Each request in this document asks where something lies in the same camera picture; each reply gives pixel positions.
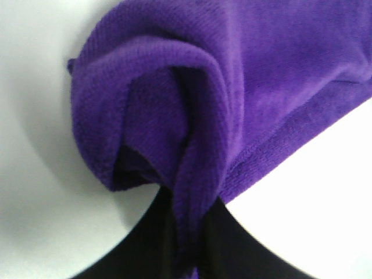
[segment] terry cloth texture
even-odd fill
[[[81,155],[111,190],[171,189],[191,255],[218,196],[372,96],[371,17],[370,0],[126,0],[69,67]]]

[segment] purple fabric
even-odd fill
[[[372,96],[370,0],[127,0],[74,61],[73,132],[111,190],[174,193],[181,253],[232,200]]]

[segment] white background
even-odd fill
[[[117,0],[2,0],[0,278],[68,278],[114,247],[156,194],[110,193],[70,131],[66,61]],[[372,278],[372,101],[303,146],[228,208],[320,279]]]

